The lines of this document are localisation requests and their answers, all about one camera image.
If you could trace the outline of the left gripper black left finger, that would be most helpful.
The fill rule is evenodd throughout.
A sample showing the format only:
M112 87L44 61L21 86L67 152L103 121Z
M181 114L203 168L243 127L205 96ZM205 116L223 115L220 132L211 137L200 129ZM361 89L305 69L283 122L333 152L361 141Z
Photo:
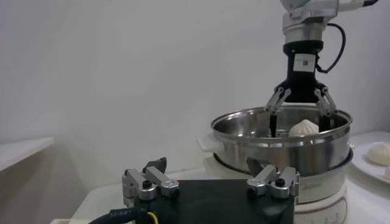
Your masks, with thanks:
M126 207L132 207L134 201L152 201L157 197L175 200L180 195L177 180L165 175L166 157L149 161L139 172L126 169L122 175L122 200Z

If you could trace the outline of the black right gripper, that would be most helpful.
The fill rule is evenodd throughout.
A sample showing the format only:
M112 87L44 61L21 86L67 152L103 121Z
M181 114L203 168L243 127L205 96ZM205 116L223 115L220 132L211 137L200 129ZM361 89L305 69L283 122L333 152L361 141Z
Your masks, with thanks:
M277 112L283 102L316 103L319 109L319 131L335 127L337 107L328 88L316 80L318 53L323 49L323 41L295 41L283 45L288 58L287 77L275 87L275 92L264 110L269 114L269 132L276 137Z

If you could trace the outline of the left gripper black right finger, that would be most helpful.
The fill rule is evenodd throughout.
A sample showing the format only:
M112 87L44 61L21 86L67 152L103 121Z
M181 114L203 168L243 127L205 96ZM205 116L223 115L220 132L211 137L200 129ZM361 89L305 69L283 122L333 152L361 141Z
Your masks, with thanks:
M255 158L246 159L251 178L247 180L249 198L258 198L270 194L277 199L290 196L297 198L300 194L300 173L294 167L279 169L266 161Z

